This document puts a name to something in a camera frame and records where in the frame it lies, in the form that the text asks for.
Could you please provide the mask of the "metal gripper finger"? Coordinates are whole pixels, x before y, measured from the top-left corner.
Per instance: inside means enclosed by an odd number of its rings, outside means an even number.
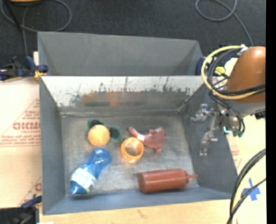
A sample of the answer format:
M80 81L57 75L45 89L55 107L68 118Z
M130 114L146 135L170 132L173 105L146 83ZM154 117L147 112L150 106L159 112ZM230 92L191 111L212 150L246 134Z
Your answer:
M200 151L199 151L200 155L206 156L210 143L217 142L217 141L218 141L218 138L214 136L213 131L205 132L200 142Z
M215 110L213 108L208 108L208 104L201 104L199 110L191 117L193 123L204 122L208 117L213 116Z

